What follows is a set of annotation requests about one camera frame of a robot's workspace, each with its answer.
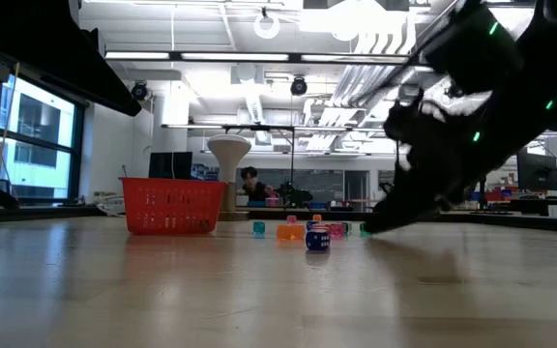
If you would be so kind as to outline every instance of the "white lamp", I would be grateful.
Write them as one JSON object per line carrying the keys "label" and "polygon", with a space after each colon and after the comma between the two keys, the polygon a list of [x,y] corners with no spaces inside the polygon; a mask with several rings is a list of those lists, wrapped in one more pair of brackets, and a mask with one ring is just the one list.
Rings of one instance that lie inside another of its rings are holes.
{"label": "white lamp", "polygon": [[221,211],[236,210],[236,169],[238,163],[250,150],[249,141],[240,135],[215,135],[208,140],[208,149],[219,161],[219,180],[227,183],[222,197]]}

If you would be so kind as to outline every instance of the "red basket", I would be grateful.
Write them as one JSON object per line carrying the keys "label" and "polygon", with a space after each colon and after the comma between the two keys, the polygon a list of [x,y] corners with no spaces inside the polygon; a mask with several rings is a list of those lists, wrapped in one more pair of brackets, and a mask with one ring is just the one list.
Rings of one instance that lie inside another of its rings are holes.
{"label": "red basket", "polygon": [[226,183],[122,178],[126,224],[135,235],[208,233],[217,226]]}

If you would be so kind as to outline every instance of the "green light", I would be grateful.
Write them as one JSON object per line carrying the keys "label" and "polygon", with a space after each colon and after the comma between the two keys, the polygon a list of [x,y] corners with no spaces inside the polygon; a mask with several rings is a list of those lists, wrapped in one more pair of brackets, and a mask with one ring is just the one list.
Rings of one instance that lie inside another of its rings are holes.
{"label": "green light", "polygon": [[495,33],[495,31],[498,30],[498,26],[500,26],[499,22],[493,23],[493,26],[489,30],[489,35],[493,35],[493,33]]}

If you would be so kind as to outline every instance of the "table surface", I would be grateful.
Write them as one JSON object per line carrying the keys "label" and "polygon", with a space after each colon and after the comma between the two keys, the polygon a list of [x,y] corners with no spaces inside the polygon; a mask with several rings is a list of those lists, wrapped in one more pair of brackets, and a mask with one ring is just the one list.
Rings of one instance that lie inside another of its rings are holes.
{"label": "table surface", "polygon": [[557,347],[555,232],[417,224],[312,253],[279,222],[0,223],[0,347]]}

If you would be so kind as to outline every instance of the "person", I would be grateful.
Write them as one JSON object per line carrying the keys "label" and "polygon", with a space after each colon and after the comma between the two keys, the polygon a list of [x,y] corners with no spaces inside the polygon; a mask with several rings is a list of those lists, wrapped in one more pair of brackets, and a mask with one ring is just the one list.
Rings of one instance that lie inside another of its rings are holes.
{"label": "person", "polygon": [[257,169],[246,167],[240,171],[240,176],[244,180],[242,190],[249,197],[249,202],[265,202],[266,198],[276,196],[274,189],[260,181],[257,181]]}

